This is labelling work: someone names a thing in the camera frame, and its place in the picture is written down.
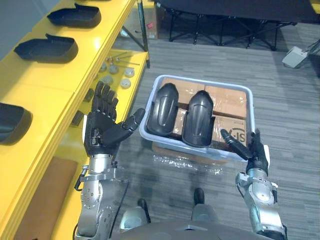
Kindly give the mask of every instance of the black plastic cover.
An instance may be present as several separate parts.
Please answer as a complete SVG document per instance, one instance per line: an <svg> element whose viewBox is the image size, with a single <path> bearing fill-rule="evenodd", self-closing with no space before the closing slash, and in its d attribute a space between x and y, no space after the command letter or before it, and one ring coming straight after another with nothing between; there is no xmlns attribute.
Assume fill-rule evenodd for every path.
<svg viewBox="0 0 320 240"><path fill-rule="evenodd" d="M152 134L168 136L172 133L178 113L178 98L179 93L172 83L158 90L146 126Z"/></svg>
<svg viewBox="0 0 320 240"><path fill-rule="evenodd" d="M198 148L211 144L214 127L213 108L212 99L204 90L198 91L191 98L182 128L182 141L185 144Z"/></svg>
<svg viewBox="0 0 320 240"><path fill-rule="evenodd" d="M47 18L55 25L74 28L94 28L101 21L98 7L74 4L75 8L62 8L51 12Z"/></svg>
<svg viewBox="0 0 320 240"><path fill-rule="evenodd" d="M21 106L0 103L0 145L12 145L28 131L32 114Z"/></svg>
<svg viewBox="0 0 320 240"><path fill-rule="evenodd" d="M31 39L20 43L14 51L23 59L39 63L64 64L78 54L78 45L71 37L45 35L47 39Z"/></svg>

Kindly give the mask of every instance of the white plastic tray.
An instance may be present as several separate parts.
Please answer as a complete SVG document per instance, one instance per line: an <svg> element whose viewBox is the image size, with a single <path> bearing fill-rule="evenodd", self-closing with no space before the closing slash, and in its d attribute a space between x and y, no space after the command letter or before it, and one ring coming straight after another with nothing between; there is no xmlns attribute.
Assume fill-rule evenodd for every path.
<svg viewBox="0 0 320 240"><path fill-rule="evenodd" d="M178 152L183 152L187 154L192 154L192 155L197 155L201 156L207 159L211 159L213 161L215 160L223 160L223 159L232 159L232 160L239 160L243 161L241 157L239 157L236 153L234 152L229 152L229 151L224 151L220 149L214 149L210 147L192 147L189 146L182 141L172 139L172 138L167 138L163 136L158 136L151 134L147 131L147 122L150 114L150 108L152 101L154 101L154 98L156 96L156 93L158 89L161 87L162 81L164 78L173 78L173 79L178 79L178 80L183 80L187 82L193 82L193 83L199 83L199 84L204 84L206 86L215 86L215 87L220 87L220 88L225 88L225 89L233 89L233 90L238 90L245 92L246 94L246 134L249 136L251 132L255 131L255 116L254 116L254 99L252 92L249 88L241 85L235 85L235 84L228 84L228 83L222 83L222 82L216 82L216 81L207 81L207 80L199 80L199 79L192 79L192 78L187 78L187 77L181 77L181 76L173 76L173 75L160 75L158 76L152 87L152 92L150 93L148 102L146 104L145 108L145 115L142 119L142 122L139 127L139 131L141 136L144 139L147 139L149 141L155 142L157 146L160 148L165 148L165 149L171 149L175 150Z"/></svg>

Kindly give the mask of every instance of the white object on floor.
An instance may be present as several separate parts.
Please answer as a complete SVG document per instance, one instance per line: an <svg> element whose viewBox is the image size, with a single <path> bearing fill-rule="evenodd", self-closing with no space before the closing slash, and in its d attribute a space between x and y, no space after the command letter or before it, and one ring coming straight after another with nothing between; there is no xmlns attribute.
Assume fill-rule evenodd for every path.
<svg viewBox="0 0 320 240"><path fill-rule="evenodd" d="M298 66L306 57L308 56L308 52L303 51L297 46L291 48L290 51L286 54L282 63L290 68L295 68Z"/></svg>

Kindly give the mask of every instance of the metal rod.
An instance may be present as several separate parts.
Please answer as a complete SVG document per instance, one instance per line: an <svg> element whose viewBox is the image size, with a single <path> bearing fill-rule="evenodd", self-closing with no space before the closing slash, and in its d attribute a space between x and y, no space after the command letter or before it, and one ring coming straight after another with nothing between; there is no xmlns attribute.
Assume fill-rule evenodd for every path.
<svg viewBox="0 0 320 240"><path fill-rule="evenodd" d="M141 31L142 31L142 42L144 46L144 51L149 53L148 48L148 40L147 40L147 30L146 30L146 22L145 22L145 11L144 6L141 1L138 1L138 12L139 12L139 18L140 18L140 25L141 25ZM150 61L146 61L146 66L150 68Z"/></svg>
<svg viewBox="0 0 320 240"><path fill-rule="evenodd" d="M133 36L133 34L132 34L125 26L122 26L122 30L125 31L126 34L128 34L129 37L130 37L136 44L138 44L140 48L142 48L143 51L145 50L145 47L139 42L138 39L136 39L135 36Z"/></svg>

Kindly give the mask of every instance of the cardboard box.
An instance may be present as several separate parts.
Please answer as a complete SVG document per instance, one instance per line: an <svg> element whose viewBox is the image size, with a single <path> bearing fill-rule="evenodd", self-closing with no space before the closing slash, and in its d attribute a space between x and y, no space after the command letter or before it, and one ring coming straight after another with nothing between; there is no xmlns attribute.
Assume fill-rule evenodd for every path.
<svg viewBox="0 0 320 240"><path fill-rule="evenodd" d="M205 86L213 101L213 114L231 118L243 119L247 117L247 95L243 91Z"/></svg>
<svg viewBox="0 0 320 240"><path fill-rule="evenodd" d="M72 160L57 157L51 160L15 233L15 240L51 239L77 166ZM71 235L72 229L67 239L71 239Z"/></svg>
<svg viewBox="0 0 320 240"><path fill-rule="evenodd" d="M165 77L163 79L161 86L163 86L167 83L172 83L175 85L175 87L179 93L178 103L179 103L179 106L182 107L183 109L187 108L187 106L190 102L190 99L197 92L205 89L205 85L200 84L200 83L183 81L183 80L178 80L178 79L168 78L168 77Z"/></svg>
<svg viewBox="0 0 320 240"><path fill-rule="evenodd" d="M227 130L235 139L244 146L247 146L247 128L245 120L218 115L214 117L211 148L231 151L221 136L221 129Z"/></svg>
<svg viewBox="0 0 320 240"><path fill-rule="evenodd" d="M158 39L159 30L161 28L161 23L164 18L165 10L161 7L156 7L152 2L149 4L144 4L144 22L146 29L146 37L148 39ZM136 7L132 8L131 13L129 14L124 26L126 29L132 33L137 39L142 38L141 25L139 12ZM121 34L123 37L129 37L127 34Z"/></svg>
<svg viewBox="0 0 320 240"><path fill-rule="evenodd" d="M187 110L179 108L178 113L175 118L174 128L172 131L171 136L176 139L182 138L182 128L184 127L184 119L186 115Z"/></svg>

